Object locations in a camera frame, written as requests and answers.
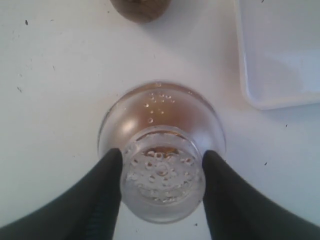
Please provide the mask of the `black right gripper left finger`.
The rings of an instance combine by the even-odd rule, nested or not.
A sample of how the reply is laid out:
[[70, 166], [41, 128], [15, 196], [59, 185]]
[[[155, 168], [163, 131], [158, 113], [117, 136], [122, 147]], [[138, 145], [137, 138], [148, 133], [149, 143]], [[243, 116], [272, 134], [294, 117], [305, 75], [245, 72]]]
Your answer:
[[75, 185], [0, 229], [2, 240], [111, 240], [121, 203], [123, 158], [110, 149]]

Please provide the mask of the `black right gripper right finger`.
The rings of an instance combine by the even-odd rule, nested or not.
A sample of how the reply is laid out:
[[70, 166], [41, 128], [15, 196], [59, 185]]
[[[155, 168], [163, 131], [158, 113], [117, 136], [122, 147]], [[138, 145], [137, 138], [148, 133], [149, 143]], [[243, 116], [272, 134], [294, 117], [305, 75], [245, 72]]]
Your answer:
[[220, 155], [202, 159], [203, 198], [213, 240], [318, 240], [319, 226], [302, 219], [257, 191]]

